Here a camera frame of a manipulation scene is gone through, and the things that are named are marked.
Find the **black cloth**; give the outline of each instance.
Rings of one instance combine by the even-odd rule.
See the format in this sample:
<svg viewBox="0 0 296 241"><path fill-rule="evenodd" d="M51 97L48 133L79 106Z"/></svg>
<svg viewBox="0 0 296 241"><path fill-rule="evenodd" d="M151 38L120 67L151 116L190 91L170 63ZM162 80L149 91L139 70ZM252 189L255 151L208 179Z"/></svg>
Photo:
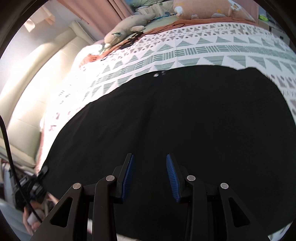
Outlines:
<svg viewBox="0 0 296 241"><path fill-rule="evenodd" d="M228 183L271 234L295 218L295 148L288 105L257 69L184 67L136 77L85 106L53 143L43 185L61 198L133 153L129 197L115 206L117 232L179 241L186 205L172 196L165 161L172 152L205 183Z"/></svg>

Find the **metal pivot screw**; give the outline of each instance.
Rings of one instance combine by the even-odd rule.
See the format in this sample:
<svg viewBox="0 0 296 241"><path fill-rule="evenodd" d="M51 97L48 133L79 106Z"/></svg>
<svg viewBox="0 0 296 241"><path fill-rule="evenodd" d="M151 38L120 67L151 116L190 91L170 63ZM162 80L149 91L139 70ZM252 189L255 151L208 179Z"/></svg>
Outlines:
<svg viewBox="0 0 296 241"><path fill-rule="evenodd" d="M195 180L195 176L189 175L189 176L187 176L187 180L188 181L194 181Z"/></svg>
<svg viewBox="0 0 296 241"><path fill-rule="evenodd" d="M227 183L221 183L220 187L223 189L227 189L229 186Z"/></svg>
<svg viewBox="0 0 296 241"><path fill-rule="evenodd" d="M108 182L113 181L114 179L115 179L115 177L112 176L112 175L109 175L109 176L106 177L106 180L107 180Z"/></svg>
<svg viewBox="0 0 296 241"><path fill-rule="evenodd" d="M81 184L80 183L75 183L75 184L73 184L73 188L74 189L79 189L79 188L81 188Z"/></svg>

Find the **curtain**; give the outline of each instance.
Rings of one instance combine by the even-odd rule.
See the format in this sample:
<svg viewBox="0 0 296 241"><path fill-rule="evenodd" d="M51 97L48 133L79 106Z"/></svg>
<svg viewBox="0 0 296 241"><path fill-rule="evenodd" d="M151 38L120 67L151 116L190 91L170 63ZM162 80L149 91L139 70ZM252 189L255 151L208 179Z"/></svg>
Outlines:
<svg viewBox="0 0 296 241"><path fill-rule="evenodd" d="M66 8L92 25L102 35L121 20L133 15L125 0L58 0Z"/></svg>

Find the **black cable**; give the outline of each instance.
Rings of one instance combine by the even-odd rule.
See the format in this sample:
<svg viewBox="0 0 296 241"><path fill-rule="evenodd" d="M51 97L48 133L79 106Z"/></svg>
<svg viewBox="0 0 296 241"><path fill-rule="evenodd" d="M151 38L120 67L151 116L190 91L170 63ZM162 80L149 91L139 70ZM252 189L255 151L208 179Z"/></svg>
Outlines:
<svg viewBox="0 0 296 241"><path fill-rule="evenodd" d="M36 213L36 211L34 210L34 208L32 207L32 205L26 199L24 193L22 192L22 186L21 186L20 181L19 181L19 179L17 177L17 174L15 172L15 166L14 166L13 161L12 161L12 156L11 156L11 151L10 151L10 146L9 146L9 141L8 141L8 136L7 136L7 132L6 132L5 123L4 123L1 115L0 115L0 127L1 127L2 135L3 135L3 140L4 140L4 144L5 144L5 149L6 149L6 152L7 152L7 158L8 158L8 162L9 162L9 165L10 165L10 168L11 168L11 171L12 171L13 178L14 178L14 180L15 180L18 188L20 189L20 193L21 193L23 199L25 200L26 204L31 209L32 213L34 213L34 215L36 216L36 218L38 219L38 221L40 223L42 223L41 218L38 216L38 214Z"/></svg>

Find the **orange pillow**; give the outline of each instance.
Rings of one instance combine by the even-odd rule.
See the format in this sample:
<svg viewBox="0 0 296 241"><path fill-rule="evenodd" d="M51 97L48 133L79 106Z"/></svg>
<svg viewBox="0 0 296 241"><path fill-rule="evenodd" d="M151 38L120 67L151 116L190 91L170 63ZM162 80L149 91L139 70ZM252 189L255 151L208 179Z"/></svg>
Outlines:
<svg viewBox="0 0 296 241"><path fill-rule="evenodd" d="M242 18L255 23L254 18L232 0L174 0L179 19Z"/></svg>

